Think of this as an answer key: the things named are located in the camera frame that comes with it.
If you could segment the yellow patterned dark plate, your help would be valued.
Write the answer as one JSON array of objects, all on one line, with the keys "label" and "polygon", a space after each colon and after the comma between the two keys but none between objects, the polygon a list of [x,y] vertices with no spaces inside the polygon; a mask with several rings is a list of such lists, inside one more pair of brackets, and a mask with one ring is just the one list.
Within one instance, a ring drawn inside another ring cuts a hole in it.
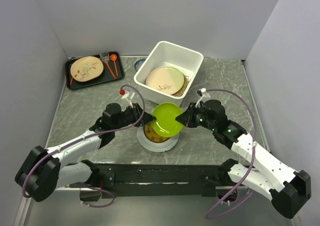
[{"label": "yellow patterned dark plate", "polygon": [[169,140],[168,137],[163,137],[163,136],[160,136],[159,134],[157,134],[154,131],[151,123],[146,124],[143,127],[143,131],[144,131],[144,135],[146,136],[146,138],[151,142],[162,143],[162,142],[166,142]]}]

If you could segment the green plate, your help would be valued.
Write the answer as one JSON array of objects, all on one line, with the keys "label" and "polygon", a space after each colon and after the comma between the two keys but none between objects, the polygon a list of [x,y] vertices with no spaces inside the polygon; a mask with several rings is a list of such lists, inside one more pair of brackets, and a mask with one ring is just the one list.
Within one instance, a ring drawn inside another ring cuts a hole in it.
[{"label": "green plate", "polygon": [[176,121],[176,117],[183,113],[182,109],[170,102],[161,103],[153,110],[155,120],[151,123],[154,131],[162,137],[178,135],[183,125]]}]

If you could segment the white plate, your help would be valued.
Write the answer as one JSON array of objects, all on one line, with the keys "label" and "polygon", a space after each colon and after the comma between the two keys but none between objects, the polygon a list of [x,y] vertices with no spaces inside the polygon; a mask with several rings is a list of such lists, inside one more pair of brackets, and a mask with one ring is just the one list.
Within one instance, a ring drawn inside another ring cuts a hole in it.
[{"label": "white plate", "polygon": [[177,144],[179,134],[169,138],[164,142],[152,142],[149,139],[147,139],[147,136],[145,135],[143,128],[140,127],[137,130],[137,138],[141,146],[143,146],[145,149],[151,152],[161,153],[171,150]]}]

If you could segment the woven bamboo mat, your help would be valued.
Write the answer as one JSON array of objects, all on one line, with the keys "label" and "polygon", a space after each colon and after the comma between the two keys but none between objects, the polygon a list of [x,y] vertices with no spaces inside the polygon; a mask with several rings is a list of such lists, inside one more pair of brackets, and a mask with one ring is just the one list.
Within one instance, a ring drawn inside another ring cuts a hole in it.
[{"label": "woven bamboo mat", "polygon": [[176,93],[172,94],[172,96],[179,97],[186,90],[186,88],[188,86],[188,77],[186,75],[183,75],[183,76],[184,76],[184,82],[183,82],[182,87]]}]

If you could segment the cream plate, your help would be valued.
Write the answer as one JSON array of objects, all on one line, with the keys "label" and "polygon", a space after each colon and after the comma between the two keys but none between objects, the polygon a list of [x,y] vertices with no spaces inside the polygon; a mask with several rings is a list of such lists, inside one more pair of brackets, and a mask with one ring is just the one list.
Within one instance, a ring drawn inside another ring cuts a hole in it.
[{"label": "cream plate", "polygon": [[184,85],[184,74],[174,67],[159,67],[149,73],[146,85],[157,91],[173,95]]}]

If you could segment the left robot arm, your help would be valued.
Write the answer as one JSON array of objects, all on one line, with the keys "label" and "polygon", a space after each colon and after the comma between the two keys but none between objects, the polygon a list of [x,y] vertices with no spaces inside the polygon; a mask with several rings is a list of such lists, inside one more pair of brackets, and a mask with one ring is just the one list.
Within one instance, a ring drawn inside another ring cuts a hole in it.
[{"label": "left robot arm", "polygon": [[73,164],[80,156],[109,144],[117,131],[142,127],[156,118],[134,103],[123,111],[120,104],[106,106],[95,124],[82,135],[55,147],[34,147],[14,180],[22,187],[25,198],[37,202],[47,199],[55,189],[74,183],[92,187],[103,182],[101,170],[89,160]]}]

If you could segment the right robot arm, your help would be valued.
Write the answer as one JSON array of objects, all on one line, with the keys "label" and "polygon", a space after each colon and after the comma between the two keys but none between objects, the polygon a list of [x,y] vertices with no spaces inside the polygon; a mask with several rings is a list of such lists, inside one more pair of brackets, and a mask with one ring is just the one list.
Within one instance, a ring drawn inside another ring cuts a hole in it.
[{"label": "right robot arm", "polygon": [[218,176],[222,184],[240,181],[269,199],[276,211],[289,219],[311,198],[311,176],[285,165],[260,146],[243,127],[228,119],[220,101],[190,103],[176,121],[187,128],[210,130],[216,141],[253,163],[255,170],[247,172],[237,161],[227,160]]}]

